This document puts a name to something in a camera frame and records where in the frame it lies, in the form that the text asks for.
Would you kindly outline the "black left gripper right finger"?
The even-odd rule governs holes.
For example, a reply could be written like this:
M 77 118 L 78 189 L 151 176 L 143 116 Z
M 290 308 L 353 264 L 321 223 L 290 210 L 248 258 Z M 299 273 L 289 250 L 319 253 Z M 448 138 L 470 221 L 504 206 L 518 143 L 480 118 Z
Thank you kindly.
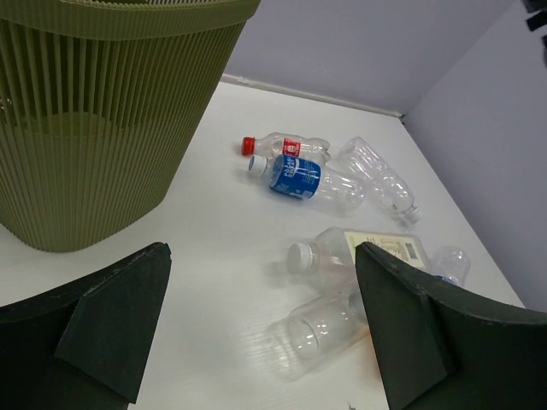
M 356 276 L 391 409 L 544 409 L 546 315 L 435 278 L 372 243 Z

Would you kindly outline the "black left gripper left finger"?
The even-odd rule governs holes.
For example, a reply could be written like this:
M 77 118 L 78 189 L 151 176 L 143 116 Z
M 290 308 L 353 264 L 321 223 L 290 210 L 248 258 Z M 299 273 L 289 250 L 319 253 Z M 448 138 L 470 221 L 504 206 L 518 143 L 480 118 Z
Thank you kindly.
M 168 287 L 153 243 L 1 308 L 3 409 L 127 409 L 136 402 Z

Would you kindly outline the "small blue label bottle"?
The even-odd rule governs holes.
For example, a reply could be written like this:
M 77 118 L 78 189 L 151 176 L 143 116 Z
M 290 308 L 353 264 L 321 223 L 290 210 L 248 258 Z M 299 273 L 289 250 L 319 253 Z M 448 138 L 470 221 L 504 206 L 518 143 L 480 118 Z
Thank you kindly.
M 468 255 L 455 246 L 438 248 L 431 259 L 431 274 L 459 287 L 464 286 L 470 267 Z

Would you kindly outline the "small clear jar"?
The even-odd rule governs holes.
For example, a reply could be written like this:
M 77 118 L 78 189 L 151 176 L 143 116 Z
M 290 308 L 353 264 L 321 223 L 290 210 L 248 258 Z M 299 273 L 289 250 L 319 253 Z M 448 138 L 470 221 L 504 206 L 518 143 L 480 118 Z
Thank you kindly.
M 330 365 L 369 333 L 358 290 L 323 296 L 268 326 L 263 343 L 273 373 L 293 381 Z

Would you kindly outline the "square bottle cream label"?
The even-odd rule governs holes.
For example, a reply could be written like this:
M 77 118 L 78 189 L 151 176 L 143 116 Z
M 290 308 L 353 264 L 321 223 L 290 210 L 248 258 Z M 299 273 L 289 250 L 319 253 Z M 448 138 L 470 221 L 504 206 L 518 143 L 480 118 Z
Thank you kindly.
M 424 272 L 429 270 L 427 254 L 416 236 L 352 231 L 335 226 L 308 241 L 292 244 L 287 252 L 287 270 L 306 280 L 320 294 L 332 294 L 356 282 L 356 247 L 365 242 L 412 267 Z

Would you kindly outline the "clear capless bottle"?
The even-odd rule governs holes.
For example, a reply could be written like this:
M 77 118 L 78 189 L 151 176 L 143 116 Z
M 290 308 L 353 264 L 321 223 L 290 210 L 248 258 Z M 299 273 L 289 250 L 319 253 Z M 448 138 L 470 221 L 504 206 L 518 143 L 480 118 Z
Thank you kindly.
M 409 185 L 363 138 L 347 142 L 335 161 L 343 172 L 361 180 L 367 195 L 386 215 L 406 226 L 421 220 L 421 210 Z

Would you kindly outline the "blue label clear bottle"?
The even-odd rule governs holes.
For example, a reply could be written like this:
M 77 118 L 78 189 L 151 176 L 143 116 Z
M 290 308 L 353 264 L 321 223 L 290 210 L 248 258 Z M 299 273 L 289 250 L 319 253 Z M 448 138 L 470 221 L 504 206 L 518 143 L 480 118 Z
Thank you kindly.
M 248 174 L 251 180 L 275 194 L 337 216 L 352 214 L 365 198 L 365 190 L 358 180 L 315 161 L 291 155 L 274 158 L 252 155 Z

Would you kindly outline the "red cap clear bottle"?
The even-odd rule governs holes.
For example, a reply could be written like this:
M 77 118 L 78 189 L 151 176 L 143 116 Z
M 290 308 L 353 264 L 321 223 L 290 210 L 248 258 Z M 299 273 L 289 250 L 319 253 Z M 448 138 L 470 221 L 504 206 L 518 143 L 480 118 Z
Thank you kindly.
M 291 155 L 325 164 L 331 159 L 329 148 L 330 143 L 321 138 L 305 138 L 294 134 L 273 132 L 264 138 L 244 137 L 241 143 L 241 154 L 267 158 Z

